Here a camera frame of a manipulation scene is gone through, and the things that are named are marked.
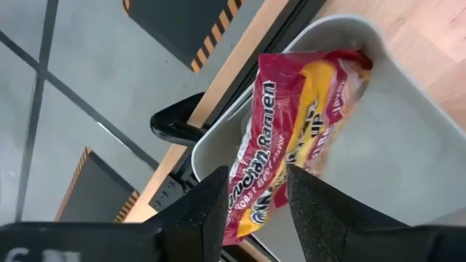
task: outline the maruchan ramen logo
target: maruchan ramen logo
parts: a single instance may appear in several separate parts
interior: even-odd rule
[[[253,159],[250,161],[248,167],[242,172],[244,176],[240,182],[234,185],[232,192],[229,195],[229,212],[231,212],[234,204],[237,203],[238,199],[242,196],[242,193],[251,189],[247,194],[242,196],[242,200],[238,204],[238,207],[247,207],[250,200],[253,198],[253,193],[256,189],[253,187],[264,172],[265,164],[270,159],[270,144],[272,141],[273,132],[273,119],[275,114],[275,88],[276,83],[271,81],[265,81],[262,83],[262,106],[264,107],[264,118],[262,122],[262,132],[257,137],[257,144],[260,148],[254,153]]]
[[[283,138],[282,135],[278,135],[278,143],[277,143],[277,151],[274,154],[273,162],[276,162],[277,160],[277,154],[280,154],[280,151],[283,150],[283,144],[285,139]],[[262,186],[265,181],[266,181],[266,174],[263,175],[264,179],[258,180],[258,185]],[[279,186],[281,186],[285,180],[286,177],[284,175],[278,176],[281,178],[281,180],[277,181],[274,183],[273,186],[270,186],[254,203],[251,208],[251,214],[250,214],[250,219],[258,224],[261,225],[265,223],[265,220],[267,218],[267,212],[269,212],[270,205],[272,203],[272,192],[277,189]]]

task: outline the gray panel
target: gray panel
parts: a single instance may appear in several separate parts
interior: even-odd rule
[[[47,0],[1,0],[0,31],[39,59]]]
[[[149,118],[216,75],[260,3],[245,4],[200,74],[157,43],[114,0],[60,1],[50,70],[92,107],[161,161],[169,146]]]
[[[154,173],[67,97],[46,83],[23,220],[54,219],[85,146],[92,148],[138,191],[143,190]]]
[[[0,225],[15,219],[35,72],[0,44]]]
[[[118,174],[101,166],[95,158],[98,156],[92,152],[86,159],[60,221],[113,222],[133,193],[131,186],[115,181],[114,175]]]

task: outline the black handle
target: black handle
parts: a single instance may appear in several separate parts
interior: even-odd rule
[[[192,95],[155,113],[151,117],[152,132],[167,142],[194,146],[205,134],[205,130],[186,122],[203,95],[204,92]]]

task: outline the instant noodle packet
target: instant noodle packet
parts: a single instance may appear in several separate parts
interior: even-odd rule
[[[288,203],[287,164],[321,175],[327,151],[369,81],[361,51],[262,54],[252,117],[229,173],[223,245],[260,229]]]

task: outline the black bracket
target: black bracket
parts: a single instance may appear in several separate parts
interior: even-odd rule
[[[183,146],[193,146],[205,134],[204,129],[187,124],[204,92],[192,95],[155,113],[151,117],[152,132],[159,138]]]
[[[168,175],[166,179],[163,180],[162,185],[160,185],[151,201],[149,201],[149,205],[157,212],[160,212],[176,202],[176,200],[180,199],[183,195],[183,186]]]

